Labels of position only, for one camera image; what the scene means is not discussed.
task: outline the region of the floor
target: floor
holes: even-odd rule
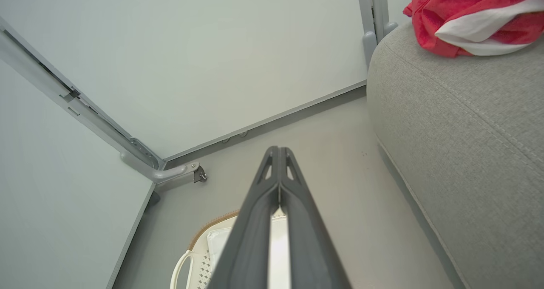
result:
[[[354,289],[463,288],[375,140],[366,96],[349,95],[338,100],[346,103],[198,157],[208,181],[161,192],[142,218],[114,288],[168,288],[193,235],[239,209],[272,145],[293,150]]]

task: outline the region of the red and white fabric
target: red and white fabric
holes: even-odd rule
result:
[[[412,0],[419,44],[445,57],[518,51],[544,31],[544,0]]]

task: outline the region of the gray sofa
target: gray sofa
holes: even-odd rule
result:
[[[373,54],[373,128],[467,288],[544,288],[544,39],[443,58],[410,24]]]

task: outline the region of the red cloth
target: red cloth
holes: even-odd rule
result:
[[[435,33],[450,20],[482,10],[505,8],[524,0],[412,0],[403,13],[412,17],[419,44],[444,57],[472,55],[457,45],[440,40]],[[503,44],[520,45],[536,41],[544,30],[544,12],[518,14],[490,39]]]

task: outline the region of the white stripe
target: white stripe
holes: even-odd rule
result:
[[[489,37],[518,14],[538,11],[544,11],[544,0],[525,0],[505,8],[490,8],[450,20],[435,35],[474,55],[507,54],[529,44],[509,45]]]

